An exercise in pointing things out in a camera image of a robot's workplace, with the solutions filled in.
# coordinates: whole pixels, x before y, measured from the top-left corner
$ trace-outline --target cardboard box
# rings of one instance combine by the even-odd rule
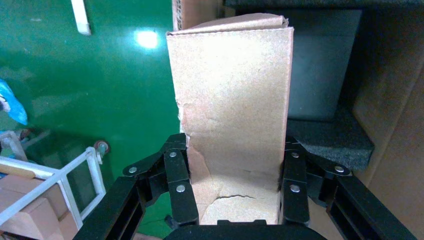
[[[28,179],[16,175],[7,175],[0,179],[0,188],[27,194],[42,183],[43,180],[36,178]],[[68,211],[64,196],[58,184],[50,187],[40,197],[48,199],[57,219],[61,218]]]
[[[293,31],[256,13],[167,34],[201,224],[277,222]]]
[[[71,212],[67,211],[59,221],[59,228],[47,240],[72,240],[78,229]]]
[[[24,193],[0,189],[0,212],[19,200]],[[49,201],[38,197],[0,226],[0,230],[28,238],[44,240],[56,231],[59,221]]]

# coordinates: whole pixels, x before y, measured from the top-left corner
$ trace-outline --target green wall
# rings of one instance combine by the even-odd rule
[[[2,0],[0,79],[23,104],[28,127],[108,141],[102,171],[111,182],[179,131],[165,39],[171,1],[85,0],[85,6],[91,36],[78,33],[70,0]],[[156,32],[157,47],[138,45],[138,31]],[[0,130],[23,127],[4,113],[0,118]],[[161,219],[170,211],[169,196],[162,196],[142,232],[166,235]]]

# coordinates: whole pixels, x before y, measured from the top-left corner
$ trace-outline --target cardboard wall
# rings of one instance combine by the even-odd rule
[[[364,13],[346,80],[360,85],[353,113],[375,144],[356,175],[418,238],[424,238],[424,14]]]

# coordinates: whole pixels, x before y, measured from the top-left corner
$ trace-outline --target blue plastic bag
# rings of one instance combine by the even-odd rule
[[[27,125],[28,117],[24,106],[16,99],[9,85],[0,79],[0,107],[16,122]]]

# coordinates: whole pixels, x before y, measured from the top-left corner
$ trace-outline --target cart wheel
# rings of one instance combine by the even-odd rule
[[[98,140],[94,143],[94,148],[102,155],[109,153],[111,147],[105,140]]]

